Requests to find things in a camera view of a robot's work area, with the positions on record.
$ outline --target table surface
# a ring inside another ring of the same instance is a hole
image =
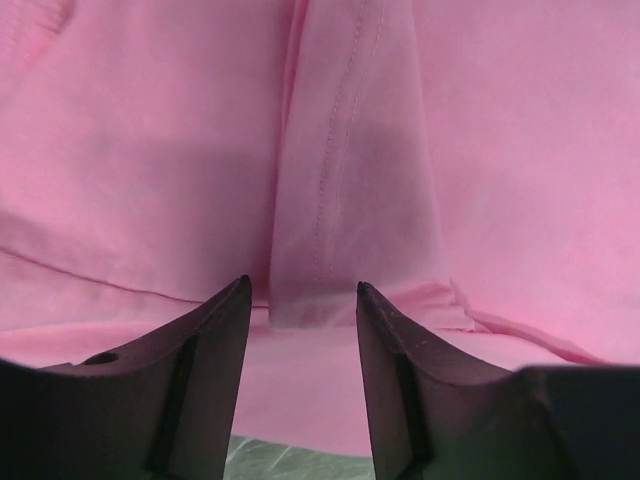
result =
[[[225,480],[374,480],[370,458],[343,457],[232,437]]]

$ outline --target stitching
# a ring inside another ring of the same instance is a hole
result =
[[[13,0],[13,4],[9,7],[13,21],[9,24],[9,31],[6,36],[7,40],[2,52],[2,61],[7,64],[11,63],[18,47],[20,32],[23,30],[25,1],[26,0]]]
[[[335,100],[333,102],[333,110],[331,112],[331,118],[329,120],[329,135],[327,136],[327,141],[325,143],[324,150],[324,158],[322,160],[322,170],[320,175],[320,202],[318,204],[318,215],[316,217],[316,225],[315,225],[315,235],[314,235],[314,244],[313,244],[313,287],[314,290],[318,284],[318,250],[320,247],[320,224],[324,219],[324,195],[325,195],[325,182],[327,180],[327,176],[329,175],[329,157],[331,156],[331,143],[334,138],[335,133],[335,121],[336,115],[338,112],[338,107],[340,106],[340,101],[344,95],[344,86],[347,81],[349,74],[351,73],[351,69],[353,68],[354,59],[356,56],[356,51],[358,48],[358,43],[360,41],[360,34],[362,33],[362,20],[364,13],[364,6],[366,4],[366,0],[361,0],[360,2],[360,10],[358,11],[358,20],[356,22],[356,31],[355,37],[353,41],[353,49],[351,50],[351,56],[349,57],[349,62],[347,63],[347,69],[340,80],[340,85],[338,86],[338,90],[336,91]]]
[[[353,121],[355,119],[356,116],[356,110],[358,108],[358,101],[360,100],[360,95],[362,94],[362,90],[364,89],[364,84],[365,81],[367,80],[367,77],[369,76],[369,71],[371,70],[371,64],[373,63],[373,57],[376,54],[376,51],[378,50],[378,44],[380,42],[380,35],[382,34],[382,27],[384,25],[384,15],[387,9],[387,0],[384,0],[383,4],[382,4],[382,12],[380,13],[380,22],[378,24],[378,33],[376,34],[376,39],[375,42],[373,44],[373,50],[371,50],[371,55],[369,56],[369,61],[367,63],[367,66],[365,68],[364,74],[362,75],[362,80],[360,81],[360,85],[358,86],[358,91],[356,93],[356,98],[353,102],[353,108],[351,109],[351,118],[349,119],[349,124],[347,126],[347,132],[345,135],[345,141],[344,141],[344,146],[343,146],[343,153],[342,153],[342,160],[340,162],[340,174],[338,176],[338,184],[337,184],[337,188],[336,188],[336,201],[335,201],[335,207],[333,210],[333,226],[331,228],[331,236],[330,236],[330,243],[329,243],[329,276],[328,276],[328,280],[331,280],[333,278],[333,256],[334,256],[334,245],[335,245],[335,233],[336,233],[336,224],[337,222],[337,215],[338,215],[338,200],[340,198],[340,190],[342,187],[342,177],[344,176],[344,166],[346,163],[346,159],[347,159],[347,147],[349,146],[349,136],[351,134],[351,127],[353,126]]]

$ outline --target pink fabric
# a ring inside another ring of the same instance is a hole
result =
[[[493,363],[640,361],[640,5],[0,0],[0,354],[251,275],[235,431],[368,453],[355,285]]]

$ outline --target screw hole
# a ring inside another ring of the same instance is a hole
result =
[[[94,355],[87,361],[83,363],[83,365],[103,365],[105,363],[115,362],[120,358],[120,355],[113,352],[103,352],[98,355]]]

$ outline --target pink t-shirt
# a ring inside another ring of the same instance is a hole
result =
[[[0,0],[0,355],[255,288],[235,431],[369,451],[355,286],[495,364],[640,361],[640,4]]]

